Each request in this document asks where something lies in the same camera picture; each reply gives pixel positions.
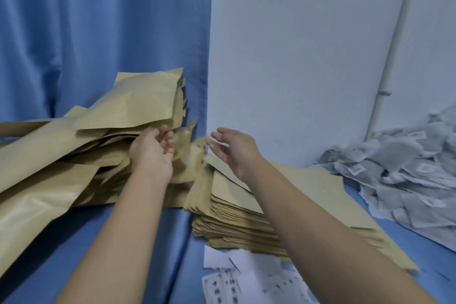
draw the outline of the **wall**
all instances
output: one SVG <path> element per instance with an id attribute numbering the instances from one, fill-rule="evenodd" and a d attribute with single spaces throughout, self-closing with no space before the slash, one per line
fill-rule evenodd
<path id="1" fill-rule="evenodd" d="M 413 125 L 456 103 L 456 0 L 411 0 L 374 130 Z"/>
<path id="2" fill-rule="evenodd" d="M 208 132 L 309 165 L 361 140 L 402 0 L 212 0 Z"/>

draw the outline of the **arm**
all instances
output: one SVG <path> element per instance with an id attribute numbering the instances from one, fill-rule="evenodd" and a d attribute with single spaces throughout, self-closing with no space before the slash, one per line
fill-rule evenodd
<path id="1" fill-rule="evenodd" d="M 436 303 L 406 272 L 293 186 L 254 139 L 218 128 L 211 150 L 252 190 L 295 267 L 322 304 Z"/>
<path id="2" fill-rule="evenodd" d="M 172 132 L 166 130 L 145 130 L 132 143 L 134 171 L 57 303 L 142 302 L 172 175 Z"/>

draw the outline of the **person's right arm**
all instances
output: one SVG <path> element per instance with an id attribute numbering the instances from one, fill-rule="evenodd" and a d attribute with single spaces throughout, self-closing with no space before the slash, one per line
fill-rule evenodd
<path id="1" fill-rule="evenodd" d="M 291 184 L 258 151 L 255 140 L 218 128 L 211 150 L 244 181 L 322 304 L 434 304 L 405 271 Z"/>

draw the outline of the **curtain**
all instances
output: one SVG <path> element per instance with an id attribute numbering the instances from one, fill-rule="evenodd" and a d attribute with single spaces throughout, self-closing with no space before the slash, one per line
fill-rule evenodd
<path id="1" fill-rule="evenodd" d="M 206 125 L 210 0 L 0 0 L 0 121 L 91 106 L 118 71 L 184 67 Z"/>

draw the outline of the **pile of brown envelopes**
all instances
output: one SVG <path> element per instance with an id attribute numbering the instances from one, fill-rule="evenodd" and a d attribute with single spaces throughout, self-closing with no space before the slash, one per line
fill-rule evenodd
<path id="1" fill-rule="evenodd" d="M 182 128 L 182 69 L 119 72 L 111 91 L 92 107 L 64 117 L 0 123 L 0 276 L 53 219 L 74 206 L 113 203 L 128 179 L 128 154 L 147 127 L 175 132 L 173 177 L 165 207 L 182 207 L 202 165 L 196 122 Z"/>
<path id="2" fill-rule="evenodd" d="M 330 175 L 324 169 L 271 163 L 300 191 L 398 266 L 407 270 L 418 269 L 370 215 L 344 191 L 342 177 Z M 205 237 L 211 247 L 243 248 L 289 260 L 248 186 L 214 155 L 205 155 L 184 209 L 195 213 L 193 232 L 196 236 Z"/>

